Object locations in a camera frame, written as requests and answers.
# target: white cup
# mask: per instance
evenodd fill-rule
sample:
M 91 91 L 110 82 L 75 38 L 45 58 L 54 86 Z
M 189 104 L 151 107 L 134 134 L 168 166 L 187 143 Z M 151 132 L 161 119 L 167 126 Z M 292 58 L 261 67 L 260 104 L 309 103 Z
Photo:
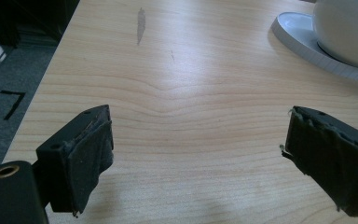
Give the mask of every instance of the white cup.
M 319 46 L 358 67 L 358 0 L 316 0 L 312 21 Z

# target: light wood surface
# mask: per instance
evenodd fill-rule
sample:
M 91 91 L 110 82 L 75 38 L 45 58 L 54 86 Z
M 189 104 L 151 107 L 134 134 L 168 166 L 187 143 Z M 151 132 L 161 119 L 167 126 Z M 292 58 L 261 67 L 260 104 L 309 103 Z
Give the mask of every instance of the light wood surface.
M 145 26 L 138 42 L 138 13 Z M 270 30 L 297 0 L 82 0 L 5 161 L 109 104 L 115 162 L 85 212 L 50 223 L 358 223 L 281 156 L 293 105 L 358 129 L 358 82 Z

